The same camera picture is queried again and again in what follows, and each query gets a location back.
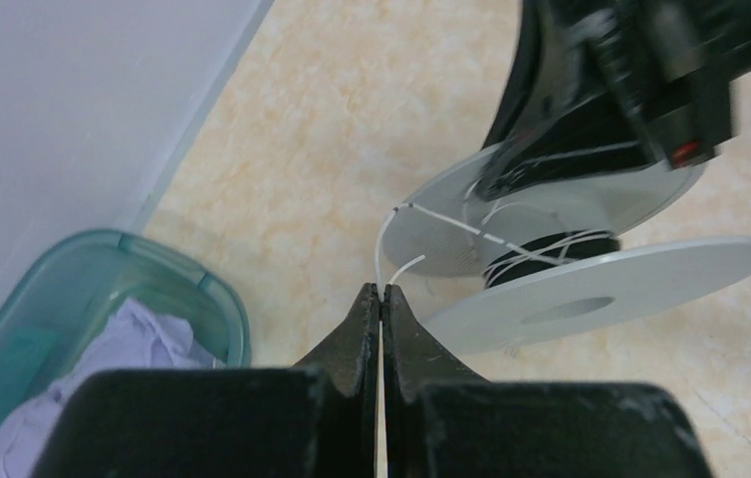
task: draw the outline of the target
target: teal plastic container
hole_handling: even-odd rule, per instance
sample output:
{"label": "teal plastic container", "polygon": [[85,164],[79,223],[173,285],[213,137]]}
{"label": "teal plastic container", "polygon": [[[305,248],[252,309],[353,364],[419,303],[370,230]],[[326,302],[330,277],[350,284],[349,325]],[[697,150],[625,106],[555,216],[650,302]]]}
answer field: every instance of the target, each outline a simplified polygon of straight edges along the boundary
{"label": "teal plastic container", "polygon": [[129,297],[188,320],[196,341],[228,366],[249,365],[246,313],[223,281],[141,237],[84,232],[41,256],[0,309],[0,423],[70,371]]}

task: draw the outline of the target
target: black spool core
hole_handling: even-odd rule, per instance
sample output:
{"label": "black spool core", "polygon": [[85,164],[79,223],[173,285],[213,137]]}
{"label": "black spool core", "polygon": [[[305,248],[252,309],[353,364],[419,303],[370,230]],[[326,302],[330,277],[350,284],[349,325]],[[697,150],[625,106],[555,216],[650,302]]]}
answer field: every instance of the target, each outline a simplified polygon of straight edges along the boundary
{"label": "black spool core", "polygon": [[[542,237],[540,239],[531,241],[524,246],[522,246],[523,249],[527,249],[529,251],[536,251],[539,249],[543,249],[546,247],[551,246],[552,244],[561,241],[563,239],[566,239],[569,236],[572,236],[573,234],[578,234],[585,231],[576,231],[574,233],[561,233],[561,234],[554,234],[551,236]],[[579,242],[577,244],[571,244],[569,246],[569,249],[566,252],[566,257],[568,259],[589,259],[591,257],[601,256],[604,254],[610,254],[612,252],[617,252],[622,247],[622,243],[617,239],[615,236],[612,235],[612,233],[608,231],[603,231],[604,234],[610,234],[611,237],[605,238],[605,239],[594,239],[592,241],[585,241],[585,242]],[[543,255],[546,257],[551,258],[557,258],[560,256],[561,251],[563,248],[566,247],[561,246],[556,249],[552,249],[551,251],[544,252]],[[493,261],[491,266],[490,273],[487,275],[487,277],[495,277],[496,274],[498,274],[501,270],[508,267],[509,264],[505,261],[508,259],[511,259],[513,257],[519,257],[522,254],[511,251],[495,261]],[[490,289],[492,287],[500,286],[502,284],[505,284],[510,281],[514,281],[516,279],[519,279],[521,277],[530,276],[531,274],[536,274],[541,271],[545,271],[547,269],[551,269],[553,267],[557,267],[553,264],[549,264],[547,262],[541,262],[541,261],[525,261],[521,264],[518,264],[516,266],[511,267],[507,272],[496,278],[493,282],[487,283],[487,289]]]}

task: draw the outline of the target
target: white panel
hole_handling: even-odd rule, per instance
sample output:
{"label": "white panel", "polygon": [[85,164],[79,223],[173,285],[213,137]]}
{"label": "white panel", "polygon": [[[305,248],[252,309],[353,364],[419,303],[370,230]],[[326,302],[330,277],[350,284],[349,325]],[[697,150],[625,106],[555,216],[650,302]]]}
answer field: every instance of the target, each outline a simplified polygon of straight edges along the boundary
{"label": "white panel", "polygon": [[63,237],[142,225],[270,3],[0,0],[0,304]]}

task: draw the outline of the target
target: red marking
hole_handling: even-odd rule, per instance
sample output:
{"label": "red marking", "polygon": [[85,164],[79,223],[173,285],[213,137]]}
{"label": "red marking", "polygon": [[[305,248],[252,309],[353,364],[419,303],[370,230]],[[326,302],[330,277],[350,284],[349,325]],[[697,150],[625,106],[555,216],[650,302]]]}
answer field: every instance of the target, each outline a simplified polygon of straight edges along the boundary
{"label": "red marking", "polygon": [[674,167],[686,167],[691,163],[693,157],[695,157],[698,149],[701,148],[701,143],[698,141],[688,142],[687,144],[679,147],[671,154],[671,164]]}

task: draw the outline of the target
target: lavender fabric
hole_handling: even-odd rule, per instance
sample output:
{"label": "lavender fabric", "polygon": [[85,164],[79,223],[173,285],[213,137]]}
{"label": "lavender fabric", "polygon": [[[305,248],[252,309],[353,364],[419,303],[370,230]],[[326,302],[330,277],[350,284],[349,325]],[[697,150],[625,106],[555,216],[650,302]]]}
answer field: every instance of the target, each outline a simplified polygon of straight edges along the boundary
{"label": "lavender fabric", "polygon": [[16,408],[0,425],[0,478],[26,478],[68,398],[94,373],[115,368],[211,368],[213,356],[190,324],[157,316],[128,299],[85,349],[73,370]]}

